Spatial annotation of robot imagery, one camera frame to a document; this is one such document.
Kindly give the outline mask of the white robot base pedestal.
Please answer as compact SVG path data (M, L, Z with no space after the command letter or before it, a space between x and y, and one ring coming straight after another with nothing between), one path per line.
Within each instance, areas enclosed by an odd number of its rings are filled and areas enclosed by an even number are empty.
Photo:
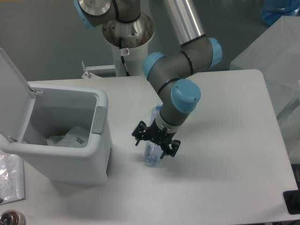
M112 20L103 24L102 33L111 47L113 64L83 67L84 75L88 78L105 73L114 73L117 77L143 75L142 63L149 55L149 43L154 36L152 19L141 12L131 23Z

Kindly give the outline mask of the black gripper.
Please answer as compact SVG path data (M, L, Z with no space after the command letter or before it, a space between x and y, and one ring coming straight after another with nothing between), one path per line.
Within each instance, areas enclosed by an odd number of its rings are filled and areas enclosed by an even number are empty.
M163 159L164 156L175 157L181 141L180 140L172 140L175 136L176 132L168 133L167 128L160 129L155 120L153 120L150 127L146 125L144 121L140 121L138 125L132 132L132 136L135 138L136 143L135 146L139 144L140 141L148 141L149 140L149 129L150 129L150 140L159 145L161 150L163 151L160 155L160 159Z

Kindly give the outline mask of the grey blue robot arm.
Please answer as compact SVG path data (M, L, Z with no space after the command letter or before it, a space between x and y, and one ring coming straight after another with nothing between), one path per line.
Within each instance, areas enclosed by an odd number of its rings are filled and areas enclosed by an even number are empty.
M86 27L102 26L106 40L119 49L140 47L154 34L138 0L76 0L74 5ZM220 43L206 36L193 1L166 0L164 5L181 51L171 56L153 52L143 60L142 72L162 106L152 124L139 122L132 136L159 145L162 156L174 157L180 147L174 135L201 97L189 77L219 63L223 53Z

